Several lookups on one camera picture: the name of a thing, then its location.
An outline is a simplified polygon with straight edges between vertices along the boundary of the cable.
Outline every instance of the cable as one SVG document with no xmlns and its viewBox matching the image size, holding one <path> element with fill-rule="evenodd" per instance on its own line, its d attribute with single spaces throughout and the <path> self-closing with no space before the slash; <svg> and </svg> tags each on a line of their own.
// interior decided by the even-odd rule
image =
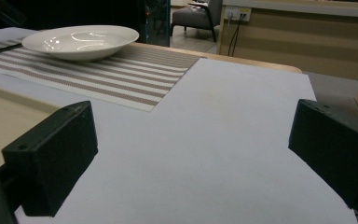
<svg viewBox="0 0 358 224">
<path fill-rule="evenodd" d="M 241 25 L 242 20 L 243 20 L 245 17 L 246 17 L 246 14 L 241 14 L 241 15 L 240 15 L 240 21 L 238 22 L 237 29 L 235 30 L 234 35 L 233 35 L 232 38 L 231 38 L 231 42 L 229 43 L 228 53 L 227 53 L 228 56 L 231 56 L 231 57 L 234 56 L 234 50 L 235 50 L 235 47 L 236 47 L 236 45 L 237 45 L 238 34 L 239 34 L 239 32 L 240 32 L 240 25 Z M 234 41 L 234 39 L 235 39 L 235 42 L 234 42 L 233 50 L 232 50 L 231 55 L 230 55 L 231 46 L 232 46 L 232 42 Z"/>
</svg>

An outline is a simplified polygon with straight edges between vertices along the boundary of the floor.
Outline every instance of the floor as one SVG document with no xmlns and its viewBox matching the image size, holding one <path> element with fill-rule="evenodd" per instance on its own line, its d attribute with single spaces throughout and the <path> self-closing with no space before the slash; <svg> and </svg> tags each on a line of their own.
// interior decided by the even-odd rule
<svg viewBox="0 0 358 224">
<path fill-rule="evenodd" d="M 191 49 L 194 51 L 216 53 L 216 44 L 212 33 L 207 30 L 175 26 L 171 37 L 171 48 Z M 358 105 L 354 100 L 358 92 L 358 81 L 346 78 L 330 77 L 322 74 L 303 71 L 310 78 L 310 84 L 318 102 L 334 106 L 358 117 Z"/>
</svg>

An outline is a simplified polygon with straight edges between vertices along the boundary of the gray chair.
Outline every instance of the gray chair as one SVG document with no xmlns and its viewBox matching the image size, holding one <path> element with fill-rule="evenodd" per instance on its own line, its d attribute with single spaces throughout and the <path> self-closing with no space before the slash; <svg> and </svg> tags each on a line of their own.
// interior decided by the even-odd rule
<svg viewBox="0 0 358 224">
<path fill-rule="evenodd" d="M 208 6 L 197 5 L 204 11 L 194 11 L 190 7 L 178 9 L 172 14 L 171 36 L 175 25 L 193 27 L 212 31 L 213 41 L 216 42 L 216 33 L 214 27 L 220 24 L 220 15 L 222 13 L 222 0 L 205 0 Z"/>
</svg>

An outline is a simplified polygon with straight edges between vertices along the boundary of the white bowl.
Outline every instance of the white bowl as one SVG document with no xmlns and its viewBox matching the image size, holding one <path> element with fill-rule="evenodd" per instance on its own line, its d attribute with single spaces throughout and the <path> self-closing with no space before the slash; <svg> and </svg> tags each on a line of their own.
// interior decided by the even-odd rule
<svg viewBox="0 0 358 224">
<path fill-rule="evenodd" d="M 122 26 L 73 26 L 29 35 L 22 45 L 60 59 L 90 62 L 116 53 L 138 37 L 138 32 Z"/>
</svg>

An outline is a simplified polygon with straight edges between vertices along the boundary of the gray striped placemat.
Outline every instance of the gray striped placemat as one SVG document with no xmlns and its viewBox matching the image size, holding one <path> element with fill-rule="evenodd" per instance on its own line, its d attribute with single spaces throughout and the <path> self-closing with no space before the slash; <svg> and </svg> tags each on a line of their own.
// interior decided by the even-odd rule
<svg viewBox="0 0 358 224">
<path fill-rule="evenodd" d="M 21 42 L 0 42 L 0 48 Z M 71 63 L 26 48 L 0 53 L 0 74 L 151 111 L 200 57 L 127 46 L 92 63 Z"/>
</svg>

